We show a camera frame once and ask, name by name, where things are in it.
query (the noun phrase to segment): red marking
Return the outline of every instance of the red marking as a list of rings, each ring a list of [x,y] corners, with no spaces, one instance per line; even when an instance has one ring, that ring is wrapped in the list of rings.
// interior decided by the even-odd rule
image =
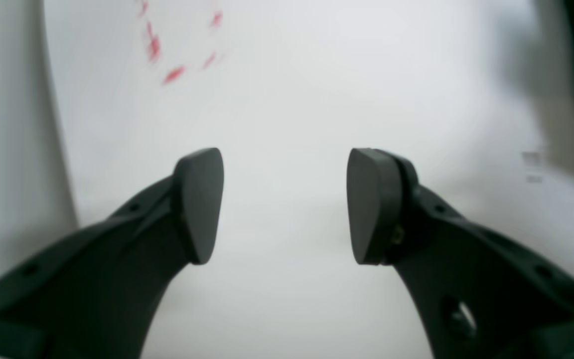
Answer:
[[[205,70],[209,65],[211,65],[214,60],[216,60],[216,52],[213,52],[212,55],[210,57],[207,58],[207,60],[205,60],[205,63],[203,64],[203,70]]]
[[[178,79],[178,77],[180,77],[184,72],[185,72],[185,66],[179,66],[178,68],[175,68],[174,70],[168,73],[165,80],[163,81],[163,84],[164,85],[169,84],[170,82]]]
[[[155,35],[152,31],[152,23],[147,22],[147,35],[150,37],[150,44],[147,46],[147,54],[150,57],[150,61],[156,62],[161,55],[161,41],[159,41],[159,36]]]
[[[143,16],[145,14],[145,12],[147,11],[147,7],[150,6],[150,3],[147,2],[147,0],[142,0],[141,1],[141,13],[139,14],[139,17]]]
[[[210,27],[221,27],[223,23],[223,12],[218,10],[214,13],[214,18],[212,18],[212,23],[210,23]]]

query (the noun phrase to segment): white surface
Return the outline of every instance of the white surface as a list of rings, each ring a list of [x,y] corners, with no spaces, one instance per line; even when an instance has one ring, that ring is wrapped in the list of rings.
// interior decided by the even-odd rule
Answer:
[[[216,34],[205,28],[215,6]],[[214,255],[173,281],[144,358],[431,356],[395,271],[353,261],[352,147],[407,157],[468,218],[574,274],[574,90],[557,2],[167,0],[145,19],[139,10],[46,2],[82,223],[188,152],[223,153]],[[161,41],[153,64],[147,20]],[[200,71],[212,47],[226,57]],[[176,61],[191,71],[162,86]],[[540,163],[527,166],[524,152]]]
[[[0,275],[75,228],[37,0],[0,0]]]

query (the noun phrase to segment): red scribble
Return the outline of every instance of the red scribble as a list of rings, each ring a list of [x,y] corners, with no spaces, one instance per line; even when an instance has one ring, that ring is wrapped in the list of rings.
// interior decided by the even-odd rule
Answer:
[[[203,70],[205,70],[209,65],[211,65],[214,60],[216,60],[216,52],[212,52],[212,55],[210,57],[207,58],[207,60],[205,60],[205,63],[203,63]]]
[[[210,23],[210,27],[221,27],[223,23],[223,12],[218,10],[214,13],[214,17],[212,18],[212,23]]]
[[[147,46],[148,56],[150,61],[156,62],[161,54],[161,41],[159,41],[159,36],[153,33],[150,21],[147,22],[147,35],[150,37],[150,44]]]
[[[185,72],[185,66],[179,66],[178,68],[175,68],[174,70],[168,73],[165,80],[163,81],[163,84],[164,85],[169,84],[170,82],[178,79],[178,77],[180,77],[184,72]]]
[[[143,16],[145,14],[145,12],[147,11],[148,6],[150,6],[150,3],[147,0],[142,0],[141,1],[141,13],[139,13],[139,17]]]

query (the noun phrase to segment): mounting hole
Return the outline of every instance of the mounting hole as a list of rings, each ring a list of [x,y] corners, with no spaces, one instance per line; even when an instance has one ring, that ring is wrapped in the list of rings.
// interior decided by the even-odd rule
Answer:
[[[544,279],[551,279],[553,277],[553,272],[542,265],[535,266],[535,271]]]
[[[27,267],[25,267],[21,274],[25,277],[30,277],[30,275],[33,275],[34,273],[37,273],[39,271],[39,266],[35,263],[29,264]]]
[[[447,296],[442,303],[442,315],[444,315],[446,326],[456,336],[471,339],[477,334],[478,325],[475,317],[464,302]]]

